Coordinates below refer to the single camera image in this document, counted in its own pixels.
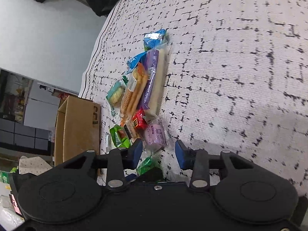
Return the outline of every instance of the white patterned tablecloth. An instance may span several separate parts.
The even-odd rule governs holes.
[[[80,96],[102,105],[103,139],[119,123],[108,90],[126,61],[143,51],[144,34],[166,28],[160,112],[171,137],[161,153],[166,179],[189,181],[191,171],[181,171],[172,150],[181,139],[210,154],[230,149],[306,194],[307,21],[307,0],[120,0],[97,38]],[[217,182],[213,170],[211,183]]]

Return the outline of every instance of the metal screw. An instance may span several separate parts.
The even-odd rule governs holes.
[[[162,190],[162,189],[163,189],[163,187],[162,187],[162,186],[160,186],[160,185],[156,185],[156,186],[154,186],[154,189],[155,189],[155,190]]]
[[[123,186],[123,182],[121,180],[111,180],[108,182],[108,186],[112,188]]]
[[[195,180],[192,182],[194,187],[206,187],[208,183],[205,180]]]

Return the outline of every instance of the cardboard box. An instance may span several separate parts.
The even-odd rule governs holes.
[[[54,164],[59,165],[89,149],[100,153],[100,105],[69,96],[58,110]]]

